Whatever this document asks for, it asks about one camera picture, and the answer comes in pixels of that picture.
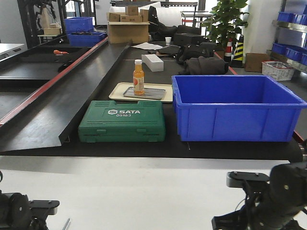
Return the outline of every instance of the orange object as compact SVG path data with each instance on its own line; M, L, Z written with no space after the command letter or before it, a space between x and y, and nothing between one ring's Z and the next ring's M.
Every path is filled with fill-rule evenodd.
M53 51L53 53L58 55L58 54L67 54L68 52L59 51L59 50L55 49L55 50Z
M144 94L144 71L142 69L142 60L135 60L135 69L133 72L134 94Z

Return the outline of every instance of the white basket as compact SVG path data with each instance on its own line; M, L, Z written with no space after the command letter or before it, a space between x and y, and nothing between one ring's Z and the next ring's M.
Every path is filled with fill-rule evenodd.
M291 80L294 70L294 68L289 67L280 61L262 62L262 74L269 75L277 81Z

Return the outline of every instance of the black case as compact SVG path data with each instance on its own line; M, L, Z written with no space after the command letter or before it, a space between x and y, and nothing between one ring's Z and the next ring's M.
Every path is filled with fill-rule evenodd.
M174 34L173 44L177 46L185 46L188 44L199 45L205 41L205 37L198 34Z

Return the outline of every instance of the blue plastic crate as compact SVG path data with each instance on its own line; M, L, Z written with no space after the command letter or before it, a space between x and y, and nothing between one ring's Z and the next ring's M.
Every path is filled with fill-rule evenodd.
M300 24L301 20L302 20L302 15L301 14L294 14L293 15L293 19L292 19L292 23Z
M277 54L285 55L287 47L289 47L289 45L273 43L272 51Z
M172 76L182 141L290 141L307 103L269 76Z
M65 33L68 35L68 34L72 34L72 33L75 33L75 32L80 32L80 31L68 31L66 30ZM82 32L94 32L94 28L88 30L88 31L82 31Z
M279 12L278 21L291 23L293 20L293 13Z
M94 29L93 19L91 17L74 17L64 19L66 34L70 32L86 31L91 32Z
M93 47L98 42L102 41L106 37L106 33L98 33L98 32L92 32L92 35L75 35L75 34L69 34L69 44L71 46L78 46L78 47Z
M307 25L307 14L302 15L301 25Z
M285 56L293 61L300 62L302 59L302 49L300 48L286 48L286 54Z
M307 66L307 54L303 54L303 55L302 55L301 63L302 63L303 65L306 65L306 66Z

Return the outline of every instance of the white box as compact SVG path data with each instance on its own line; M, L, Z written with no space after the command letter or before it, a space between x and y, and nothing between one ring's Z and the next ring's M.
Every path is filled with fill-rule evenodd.
M164 71L164 62L156 54L142 54L144 62L152 72Z

